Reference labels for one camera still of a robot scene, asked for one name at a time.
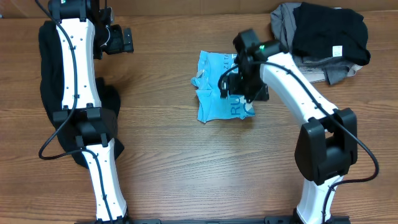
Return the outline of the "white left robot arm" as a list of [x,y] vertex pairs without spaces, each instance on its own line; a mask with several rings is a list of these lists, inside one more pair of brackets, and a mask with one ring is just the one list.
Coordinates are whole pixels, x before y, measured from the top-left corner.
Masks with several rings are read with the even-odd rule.
[[49,1],[46,15],[55,23],[63,67],[61,108],[54,112],[56,130],[73,143],[70,155],[81,155],[96,199],[95,223],[132,223],[116,169],[118,120],[103,107],[96,86],[94,61],[134,51],[132,33],[114,24],[113,10],[99,1]]

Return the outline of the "light blue printed t-shirt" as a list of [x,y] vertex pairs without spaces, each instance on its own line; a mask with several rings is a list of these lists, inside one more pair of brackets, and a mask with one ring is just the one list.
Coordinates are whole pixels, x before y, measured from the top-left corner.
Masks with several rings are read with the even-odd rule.
[[221,75],[235,66],[236,54],[221,54],[201,51],[197,75],[191,79],[199,100],[197,120],[202,123],[215,119],[244,119],[255,115],[252,104],[243,95],[228,95],[222,98],[218,81]]

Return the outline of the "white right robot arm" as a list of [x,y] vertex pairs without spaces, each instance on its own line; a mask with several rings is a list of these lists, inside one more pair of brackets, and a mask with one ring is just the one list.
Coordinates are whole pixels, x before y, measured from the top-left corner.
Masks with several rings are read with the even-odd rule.
[[218,81],[220,97],[242,95],[251,103],[268,100],[271,88],[300,127],[295,148],[295,162],[304,178],[300,202],[292,215],[268,216],[264,223],[349,223],[349,217],[333,216],[330,207],[336,183],[358,158],[356,115],[324,98],[279,41],[261,42],[248,29],[234,38],[233,45],[235,65]]

